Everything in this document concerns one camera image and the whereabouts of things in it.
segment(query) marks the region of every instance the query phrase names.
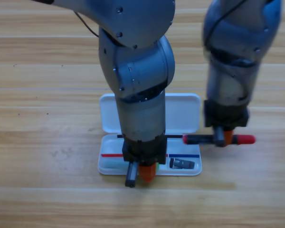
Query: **screw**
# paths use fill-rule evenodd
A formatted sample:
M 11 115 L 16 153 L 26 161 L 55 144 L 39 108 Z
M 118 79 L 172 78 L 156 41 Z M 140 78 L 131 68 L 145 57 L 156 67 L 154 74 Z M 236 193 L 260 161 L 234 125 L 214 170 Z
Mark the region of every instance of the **screw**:
M 117 33 L 116 33 L 116 37 L 117 37 L 117 38 L 120 38 L 120 37 L 122 37 L 122 36 L 123 36 L 123 33 L 122 33 L 122 32 L 117 32 Z
M 116 13 L 122 13 L 123 12 L 123 8 L 122 7 L 117 7 L 116 8 Z

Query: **red cap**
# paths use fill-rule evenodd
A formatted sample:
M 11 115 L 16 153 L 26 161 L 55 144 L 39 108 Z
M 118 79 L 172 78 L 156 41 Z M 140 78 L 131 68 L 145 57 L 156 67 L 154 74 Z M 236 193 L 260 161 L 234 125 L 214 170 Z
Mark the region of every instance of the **red cap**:
M 241 144 L 254 144 L 256 142 L 256 138 L 253 135 L 238 135 L 237 143 Z
M 182 137 L 182 140 L 183 140 L 184 144 L 188 145 L 188 136 L 187 135 L 184 135 Z

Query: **black stripe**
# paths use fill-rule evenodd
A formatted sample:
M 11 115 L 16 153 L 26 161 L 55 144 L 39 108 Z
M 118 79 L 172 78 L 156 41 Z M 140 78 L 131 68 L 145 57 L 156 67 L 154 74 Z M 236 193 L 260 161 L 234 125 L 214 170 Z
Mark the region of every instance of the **black stripe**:
M 51 5 L 54 3 L 54 0 L 33 0 L 33 1 L 41 2 L 47 5 Z

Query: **red stripe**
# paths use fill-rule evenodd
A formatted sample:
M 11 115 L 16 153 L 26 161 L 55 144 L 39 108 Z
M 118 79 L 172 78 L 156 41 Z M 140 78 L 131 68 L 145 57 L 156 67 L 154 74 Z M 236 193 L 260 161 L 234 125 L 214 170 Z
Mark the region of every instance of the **red stripe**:
M 102 157 L 104 158 L 122 158 L 123 154 L 122 153 L 103 153 L 101 154 Z

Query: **case lid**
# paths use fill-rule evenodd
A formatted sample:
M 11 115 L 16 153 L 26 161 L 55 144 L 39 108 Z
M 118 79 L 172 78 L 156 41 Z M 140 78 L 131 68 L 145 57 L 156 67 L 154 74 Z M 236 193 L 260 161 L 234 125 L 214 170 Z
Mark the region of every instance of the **case lid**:
M 200 123 L 200 97 L 196 94 L 166 93 L 166 134 L 194 133 Z M 103 130 L 121 133 L 114 94 L 100 98 Z

